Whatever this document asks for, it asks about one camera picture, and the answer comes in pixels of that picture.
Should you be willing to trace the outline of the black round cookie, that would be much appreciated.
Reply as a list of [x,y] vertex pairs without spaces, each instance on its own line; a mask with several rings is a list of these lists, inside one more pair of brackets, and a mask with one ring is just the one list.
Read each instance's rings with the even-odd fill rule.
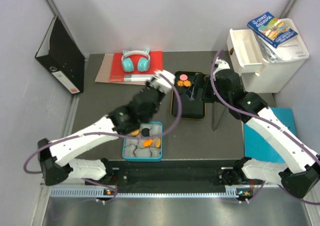
[[143,128],[143,129],[141,130],[141,135],[142,135],[143,137],[149,137],[149,136],[150,136],[150,129],[149,129],[149,128]]

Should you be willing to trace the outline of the orange fish cookie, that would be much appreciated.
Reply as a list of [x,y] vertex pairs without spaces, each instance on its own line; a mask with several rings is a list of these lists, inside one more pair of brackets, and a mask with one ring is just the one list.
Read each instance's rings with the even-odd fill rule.
[[150,147],[153,144],[153,139],[148,139],[143,141],[143,147]]

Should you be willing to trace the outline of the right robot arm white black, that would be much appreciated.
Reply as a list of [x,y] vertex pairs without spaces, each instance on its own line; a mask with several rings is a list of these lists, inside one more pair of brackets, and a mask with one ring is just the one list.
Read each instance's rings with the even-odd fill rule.
[[259,161],[243,157],[232,169],[219,172],[221,180],[233,185],[258,179],[278,184],[290,195],[302,199],[320,180],[320,155],[297,139],[275,116],[261,96],[246,92],[240,77],[231,69],[223,69],[213,76],[196,73],[186,91],[194,100],[202,89],[201,100],[219,102],[230,114],[257,132],[284,160],[284,163]]

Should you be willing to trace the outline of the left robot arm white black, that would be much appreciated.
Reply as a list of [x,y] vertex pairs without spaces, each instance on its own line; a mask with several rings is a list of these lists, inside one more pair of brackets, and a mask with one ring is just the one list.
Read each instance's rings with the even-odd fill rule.
[[160,89],[146,86],[128,104],[116,108],[91,126],[60,140],[44,138],[38,141],[37,147],[42,150],[38,161],[45,184],[57,185],[68,178],[110,183],[114,175],[107,159],[85,160],[77,156],[105,142],[117,140],[121,135],[130,135],[141,124],[150,122],[165,95]]

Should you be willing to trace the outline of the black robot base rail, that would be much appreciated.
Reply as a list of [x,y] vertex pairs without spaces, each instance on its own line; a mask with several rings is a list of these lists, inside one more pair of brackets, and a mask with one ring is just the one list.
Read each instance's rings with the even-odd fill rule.
[[225,192],[217,171],[237,160],[110,161],[113,174],[98,182],[117,186],[120,193]]

